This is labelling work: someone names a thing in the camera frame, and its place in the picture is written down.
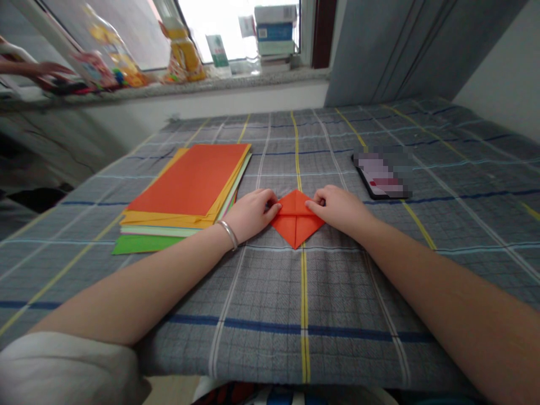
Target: smartphone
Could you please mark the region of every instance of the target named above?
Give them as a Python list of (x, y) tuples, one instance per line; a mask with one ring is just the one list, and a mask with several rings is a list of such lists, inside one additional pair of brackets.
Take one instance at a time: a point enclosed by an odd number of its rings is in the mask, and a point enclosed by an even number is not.
[(373, 200), (406, 199), (411, 196), (407, 176), (400, 176), (379, 154), (350, 157)]

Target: white wall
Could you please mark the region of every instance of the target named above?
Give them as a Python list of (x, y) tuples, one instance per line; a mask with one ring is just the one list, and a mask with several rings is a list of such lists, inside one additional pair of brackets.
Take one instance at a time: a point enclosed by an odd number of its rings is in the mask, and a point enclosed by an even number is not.
[(269, 113), (271, 111), (320, 108), (328, 82), (299, 82), (256, 88), (149, 98), (83, 111), (99, 122), (126, 150), (131, 150), (158, 131), (167, 119)]
[(540, 0), (529, 0), (453, 101), (540, 142)]
[(29, 111), (22, 116), (2, 114), (0, 130), (42, 156), (55, 174), (77, 186), (92, 174), (84, 165), (99, 171), (164, 127), (169, 118), (319, 108), (327, 89), (328, 82), (317, 80)]

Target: right hand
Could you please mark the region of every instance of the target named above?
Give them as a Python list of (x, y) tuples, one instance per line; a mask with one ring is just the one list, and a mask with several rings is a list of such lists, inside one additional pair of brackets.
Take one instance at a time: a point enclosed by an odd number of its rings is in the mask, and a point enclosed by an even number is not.
[(313, 201), (306, 201), (305, 205), (328, 225), (352, 238), (378, 221), (355, 195), (331, 184), (317, 190)]

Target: silver bracelet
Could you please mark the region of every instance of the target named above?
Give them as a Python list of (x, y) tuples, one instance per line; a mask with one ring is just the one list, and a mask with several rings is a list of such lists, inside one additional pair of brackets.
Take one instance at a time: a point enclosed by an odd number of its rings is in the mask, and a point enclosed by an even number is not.
[(235, 251), (236, 249), (238, 249), (238, 241), (236, 240), (235, 233), (232, 231), (229, 224), (227, 222), (221, 220), (221, 219), (218, 221), (218, 224), (220, 224), (223, 228), (225, 228), (225, 230), (229, 234), (229, 237), (232, 240), (232, 244), (235, 246), (235, 247), (233, 247), (232, 251)]

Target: gray checkered fabric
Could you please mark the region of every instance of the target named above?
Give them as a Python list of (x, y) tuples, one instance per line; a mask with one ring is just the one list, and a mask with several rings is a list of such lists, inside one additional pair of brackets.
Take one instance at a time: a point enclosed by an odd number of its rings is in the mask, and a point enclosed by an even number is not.
[[(0, 347), (83, 288), (145, 257), (111, 255), (119, 214), (177, 148), (191, 138), (190, 145), (235, 143), (247, 118), (168, 125), (0, 243)], [(304, 193), (312, 196), (326, 184), (344, 187), (377, 217), (425, 245), (431, 238), (439, 254), (540, 309), (538, 145), (443, 100), (300, 110), (294, 119)], [(253, 157), (239, 197), (259, 187), (279, 197), (297, 188), (295, 136), (290, 111), (249, 117), (242, 141), (252, 144)], [(407, 206), (369, 198), (350, 159), (359, 136), (369, 146), (408, 148), (415, 166)], [(470, 388), (361, 246), (324, 225), (304, 252), (304, 327), (302, 248), (293, 250), (268, 227), (227, 254), (140, 343), (143, 372)]]

